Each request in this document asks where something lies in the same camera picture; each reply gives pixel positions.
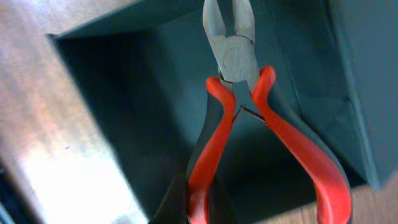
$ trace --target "metal jaw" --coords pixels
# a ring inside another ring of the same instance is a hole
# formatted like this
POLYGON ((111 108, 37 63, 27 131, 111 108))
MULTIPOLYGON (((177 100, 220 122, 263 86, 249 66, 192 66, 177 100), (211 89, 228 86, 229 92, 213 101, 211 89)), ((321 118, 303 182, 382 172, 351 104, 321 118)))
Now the metal jaw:
POLYGON ((236 35, 227 37, 217 0, 205 0, 203 26, 227 82, 248 82, 254 90, 259 67, 254 54, 254 15, 249 0, 233 0, 236 35))

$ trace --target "red handle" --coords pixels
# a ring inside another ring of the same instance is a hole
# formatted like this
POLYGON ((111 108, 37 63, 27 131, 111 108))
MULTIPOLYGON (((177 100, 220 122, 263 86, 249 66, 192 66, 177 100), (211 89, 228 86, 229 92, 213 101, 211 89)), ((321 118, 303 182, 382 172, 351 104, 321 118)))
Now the red handle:
POLYGON ((274 82, 274 69, 263 68, 252 93, 254 104, 266 119, 267 126, 312 178, 317 193, 319 223, 347 223, 351 217, 351 194, 345 174, 313 141, 271 109, 268 99, 274 82))
POLYGON ((208 117, 214 115, 214 108, 209 108, 208 104, 205 122, 216 122, 216 129, 214 133, 211 134, 204 133, 206 130, 203 128, 201 135, 210 134, 211 137, 206 142, 203 149, 198 149, 201 150, 201 152, 199 152, 200 155, 197 160, 195 160, 196 158, 191 159, 195 164, 188 177, 187 213, 192 224, 208 223, 209 188, 216 174, 218 163, 220 162, 229 133, 232 129, 235 109, 235 97, 233 93, 224 87, 218 78, 208 78, 206 81, 206 88, 211 95, 209 97, 216 98, 222 104, 223 114, 221 120, 207 120, 208 117))

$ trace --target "diagonal cutting pliers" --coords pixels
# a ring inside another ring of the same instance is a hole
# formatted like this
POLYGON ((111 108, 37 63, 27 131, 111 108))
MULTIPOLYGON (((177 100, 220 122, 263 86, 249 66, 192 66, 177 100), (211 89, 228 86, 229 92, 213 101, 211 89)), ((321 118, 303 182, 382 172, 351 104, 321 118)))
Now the diagonal cutting pliers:
POLYGON ((209 189, 231 132, 236 99, 233 83, 247 81, 251 98, 272 130, 311 177, 321 224, 351 220, 351 193, 345 172, 320 137, 292 110, 275 85, 272 67, 259 70, 254 53, 254 15, 249 0, 233 0, 236 35, 226 28, 216 0, 205 0, 203 26, 220 77, 206 81, 207 111, 203 129, 185 174, 187 215, 192 224, 209 223, 209 189))

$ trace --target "box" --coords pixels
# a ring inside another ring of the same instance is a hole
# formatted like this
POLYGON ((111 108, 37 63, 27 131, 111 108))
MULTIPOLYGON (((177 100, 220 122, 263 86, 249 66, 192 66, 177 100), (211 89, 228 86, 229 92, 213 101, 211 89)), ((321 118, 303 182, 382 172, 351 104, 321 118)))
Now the box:
MULTIPOLYGON (((218 2, 231 35, 232 2, 218 2)), ((251 4, 259 66, 275 68, 284 97, 339 157, 351 186, 366 181, 378 188, 397 159, 384 164, 380 158, 393 152, 369 145, 363 122, 374 117, 363 113, 371 106, 359 106, 367 96, 357 95, 362 86, 354 88, 347 70, 332 13, 337 9, 321 0, 251 4)), ((136 1, 51 35, 148 217, 158 209, 172 176, 185 172, 205 119, 205 80, 218 73, 202 7, 199 0, 136 1)), ((257 111, 245 83, 235 85, 234 92, 238 106, 257 111)), ((242 223, 315 200, 300 164, 247 114, 234 123, 217 175, 242 223)))

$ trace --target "wooden table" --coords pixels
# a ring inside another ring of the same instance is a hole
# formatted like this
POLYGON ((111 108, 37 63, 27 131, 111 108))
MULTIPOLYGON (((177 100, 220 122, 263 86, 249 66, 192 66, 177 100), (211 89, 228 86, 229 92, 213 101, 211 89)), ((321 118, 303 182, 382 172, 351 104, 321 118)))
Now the wooden table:
MULTIPOLYGON (((111 146, 44 35, 133 1, 0 1, 0 159, 41 222, 144 222, 111 146)), ((383 191, 360 187, 353 197, 354 223, 397 223, 398 173, 383 191)), ((315 206, 263 223, 316 223, 315 206)))

